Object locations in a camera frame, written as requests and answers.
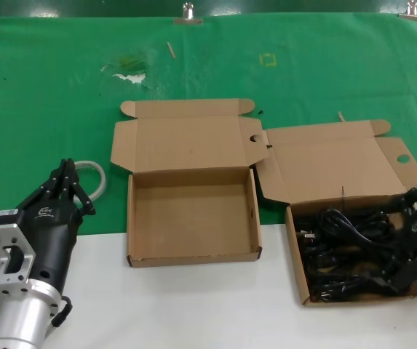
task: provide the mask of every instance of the metal clip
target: metal clip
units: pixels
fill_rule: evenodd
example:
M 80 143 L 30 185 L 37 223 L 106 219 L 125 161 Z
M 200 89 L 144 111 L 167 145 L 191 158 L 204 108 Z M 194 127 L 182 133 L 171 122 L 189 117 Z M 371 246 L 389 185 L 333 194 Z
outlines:
M 417 1 L 409 0 L 406 13 L 400 13 L 399 17 L 407 20 L 417 20 Z
M 194 4 L 186 2 L 182 6 L 182 18 L 175 18 L 174 24 L 202 24 L 202 18 L 194 18 Z

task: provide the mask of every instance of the hole in box flap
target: hole in box flap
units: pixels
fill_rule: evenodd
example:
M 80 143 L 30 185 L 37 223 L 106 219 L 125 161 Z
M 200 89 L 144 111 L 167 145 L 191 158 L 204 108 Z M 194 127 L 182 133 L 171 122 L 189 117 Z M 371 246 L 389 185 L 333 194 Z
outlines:
M 250 136 L 250 142 L 261 142 L 261 136 L 260 135 L 252 135 Z
M 410 161 L 410 157 L 407 154 L 402 154 L 397 157 L 397 162 L 400 164 L 406 164 Z

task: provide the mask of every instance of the white stain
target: white stain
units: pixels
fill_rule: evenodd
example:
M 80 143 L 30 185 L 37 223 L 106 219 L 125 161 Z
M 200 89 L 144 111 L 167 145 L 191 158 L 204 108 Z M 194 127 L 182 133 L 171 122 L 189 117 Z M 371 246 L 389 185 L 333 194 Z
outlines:
M 140 84 L 142 80 L 145 78 L 145 74 L 140 75 L 122 75 L 122 74 L 114 74 L 113 76 L 116 76 L 122 80 L 130 80 L 133 84 Z

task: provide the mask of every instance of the green backdrop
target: green backdrop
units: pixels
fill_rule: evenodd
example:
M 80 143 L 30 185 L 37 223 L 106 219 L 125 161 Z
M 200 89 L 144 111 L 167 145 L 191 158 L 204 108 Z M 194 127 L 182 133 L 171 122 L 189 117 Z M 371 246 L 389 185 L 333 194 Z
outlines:
M 167 42 L 175 52 L 173 59 Z M 113 76 L 146 73 L 142 84 Z M 0 209 L 61 158 L 93 160 L 108 190 L 81 234 L 125 231 L 127 173 L 110 164 L 124 100 L 246 97 L 265 128 L 387 119 L 417 158 L 417 22 L 381 14 L 0 18 Z M 81 172 L 89 192 L 98 179 Z M 282 222 L 261 205 L 263 224 Z

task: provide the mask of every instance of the empty cardboard box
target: empty cardboard box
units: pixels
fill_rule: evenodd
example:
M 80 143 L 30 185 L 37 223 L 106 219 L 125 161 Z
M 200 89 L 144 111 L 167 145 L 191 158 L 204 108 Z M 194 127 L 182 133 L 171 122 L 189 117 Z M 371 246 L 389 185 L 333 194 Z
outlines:
M 132 172 L 132 267 L 253 261 L 261 235 L 253 171 L 268 156 L 252 100 L 124 102 L 111 162 Z
M 389 130 L 387 121 L 375 120 L 268 129 L 264 133 L 271 145 L 269 157 L 255 166 L 263 196 L 289 204 L 286 230 L 304 305 L 317 303 L 310 299 L 294 218 L 329 207 L 342 209 L 344 203 L 346 209 L 382 204 L 417 186 L 417 162 L 404 142 L 379 137 Z M 407 297 L 415 296 L 417 287 L 411 287 Z

